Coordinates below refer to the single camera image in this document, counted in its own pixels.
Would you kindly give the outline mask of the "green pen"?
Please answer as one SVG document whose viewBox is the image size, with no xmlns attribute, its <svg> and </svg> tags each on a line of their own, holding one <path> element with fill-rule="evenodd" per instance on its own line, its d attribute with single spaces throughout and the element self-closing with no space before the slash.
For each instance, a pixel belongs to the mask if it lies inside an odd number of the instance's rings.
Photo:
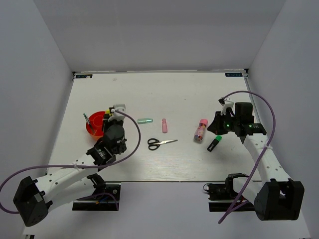
<svg viewBox="0 0 319 239">
<path fill-rule="evenodd" d="M 90 123 L 89 118 L 87 117 L 87 115 L 86 115 L 85 113 L 83 114 L 83 116 L 84 116 L 84 118 L 85 118 L 85 120 L 86 120 L 87 125 L 89 126 L 89 128 L 90 128 L 90 130 L 91 130 L 91 133 L 94 133 L 94 129 L 92 128 L 92 125 L 91 125 L 91 123 Z"/>
</svg>

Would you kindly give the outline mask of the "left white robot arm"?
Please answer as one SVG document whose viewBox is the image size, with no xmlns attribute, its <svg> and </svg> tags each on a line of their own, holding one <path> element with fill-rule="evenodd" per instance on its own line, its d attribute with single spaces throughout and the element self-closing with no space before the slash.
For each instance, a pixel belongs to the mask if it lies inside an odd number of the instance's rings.
<svg viewBox="0 0 319 239">
<path fill-rule="evenodd" d="M 21 180 L 13 198 L 25 226 L 32 227 L 42 221 L 49 210 L 56 206 L 54 198 L 66 188 L 75 183 L 81 186 L 91 177 L 97 175 L 104 165 L 116 161 L 116 155 L 126 151 L 124 116 L 111 116 L 104 119 L 103 136 L 97 140 L 70 168 L 61 168 L 51 174 L 32 179 Z"/>
</svg>

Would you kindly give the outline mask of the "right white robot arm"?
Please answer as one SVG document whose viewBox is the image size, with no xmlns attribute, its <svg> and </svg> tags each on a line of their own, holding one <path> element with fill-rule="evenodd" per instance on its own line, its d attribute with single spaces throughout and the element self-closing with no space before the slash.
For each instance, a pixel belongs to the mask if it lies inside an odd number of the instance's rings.
<svg viewBox="0 0 319 239">
<path fill-rule="evenodd" d="M 304 186 L 294 181 L 282 168 L 272 148 L 267 145 L 267 133 L 260 123 L 254 122 L 253 105 L 234 103 L 229 98 L 220 99 L 222 109 L 215 113 L 208 131 L 216 135 L 233 132 L 258 164 L 260 182 L 249 182 L 243 191 L 238 181 L 225 186 L 226 195 L 232 199 L 242 197 L 254 206 L 262 221 L 294 221 L 300 214 Z"/>
</svg>

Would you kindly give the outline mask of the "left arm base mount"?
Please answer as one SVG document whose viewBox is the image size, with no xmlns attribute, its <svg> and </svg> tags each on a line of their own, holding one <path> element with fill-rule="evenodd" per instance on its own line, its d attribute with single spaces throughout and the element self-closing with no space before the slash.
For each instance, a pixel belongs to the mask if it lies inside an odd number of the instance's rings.
<svg viewBox="0 0 319 239">
<path fill-rule="evenodd" d="M 116 212 L 119 210 L 121 183 L 106 184 L 102 191 L 93 196 L 73 202 L 72 211 Z"/>
</svg>

